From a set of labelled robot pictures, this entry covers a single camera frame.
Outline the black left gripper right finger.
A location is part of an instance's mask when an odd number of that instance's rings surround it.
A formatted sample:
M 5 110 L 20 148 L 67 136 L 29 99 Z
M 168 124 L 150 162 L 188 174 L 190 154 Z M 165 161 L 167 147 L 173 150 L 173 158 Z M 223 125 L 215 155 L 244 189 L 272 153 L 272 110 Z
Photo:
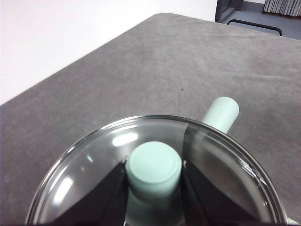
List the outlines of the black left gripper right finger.
M 191 162 L 182 164 L 182 204 L 187 226 L 250 226 L 259 222 Z

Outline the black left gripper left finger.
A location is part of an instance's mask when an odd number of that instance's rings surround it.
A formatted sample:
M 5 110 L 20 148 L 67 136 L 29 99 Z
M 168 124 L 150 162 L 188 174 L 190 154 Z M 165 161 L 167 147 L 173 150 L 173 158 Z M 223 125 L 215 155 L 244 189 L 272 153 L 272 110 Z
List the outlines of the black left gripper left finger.
M 118 163 L 88 194 L 51 222 L 52 226 L 122 226 L 128 201 L 125 163 Z

